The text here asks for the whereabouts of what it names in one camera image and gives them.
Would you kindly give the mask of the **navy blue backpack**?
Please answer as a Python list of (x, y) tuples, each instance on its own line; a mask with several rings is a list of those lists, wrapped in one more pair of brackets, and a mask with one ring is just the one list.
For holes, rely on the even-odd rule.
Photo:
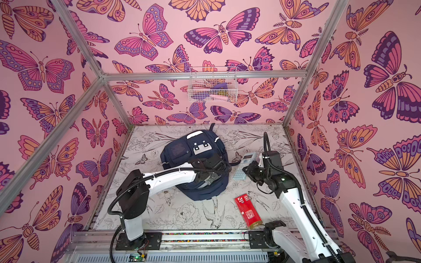
[[(189, 163), (194, 158), (208, 158), (216, 153), (231, 167), (238, 165), (240, 161), (229, 161), (227, 149), (213, 128), (214, 124), (211, 124), (207, 130), (193, 131), (168, 143), (160, 155), (163, 168), (175, 168)], [(204, 201), (220, 195), (225, 191), (228, 182), (229, 175), (225, 175), (211, 185), (207, 185), (205, 182), (197, 184), (193, 181), (178, 184), (176, 187), (191, 200)]]

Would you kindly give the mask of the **grey scientific calculator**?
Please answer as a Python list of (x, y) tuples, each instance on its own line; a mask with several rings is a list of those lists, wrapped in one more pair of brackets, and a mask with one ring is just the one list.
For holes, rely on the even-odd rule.
[(251, 152), (251, 153), (246, 153), (240, 163), (236, 166), (237, 169), (234, 172), (234, 175), (232, 177), (233, 180), (246, 180), (247, 178), (247, 174), (243, 171), (243, 168), (247, 168), (253, 161), (256, 160), (257, 157), (257, 153), (256, 152)]

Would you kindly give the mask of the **red pencil case package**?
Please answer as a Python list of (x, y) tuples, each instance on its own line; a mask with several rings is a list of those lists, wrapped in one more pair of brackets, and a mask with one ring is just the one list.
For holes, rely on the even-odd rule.
[(255, 229), (263, 224), (248, 194), (237, 196), (234, 201), (248, 229)]

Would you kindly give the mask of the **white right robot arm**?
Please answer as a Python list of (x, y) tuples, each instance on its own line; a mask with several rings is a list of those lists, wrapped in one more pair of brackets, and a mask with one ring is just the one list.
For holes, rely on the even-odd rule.
[(267, 133), (263, 134), (263, 153), (260, 161), (252, 161), (243, 169), (257, 184), (266, 185), (291, 215), (301, 239), (291, 234), (286, 224), (272, 221), (265, 224), (265, 242), (279, 247), (295, 263), (353, 263), (354, 257), (343, 252), (323, 228), (305, 198), (299, 180), (284, 170), (280, 153), (273, 151)]

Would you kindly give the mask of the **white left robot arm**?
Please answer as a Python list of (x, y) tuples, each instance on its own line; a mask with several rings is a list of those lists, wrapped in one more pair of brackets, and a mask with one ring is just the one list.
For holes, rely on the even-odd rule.
[(208, 159), (196, 158), (160, 172), (131, 171), (107, 208), (109, 215), (115, 215), (120, 220), (116, 234), (122, 233), (126, 246), (141, 247), (146, 242), (143, 214), (152, 196), (177, 185), (206, 183), (213, 177), (219, 179), (229, 175), (231, 170), (228, 162), (214, 154)]

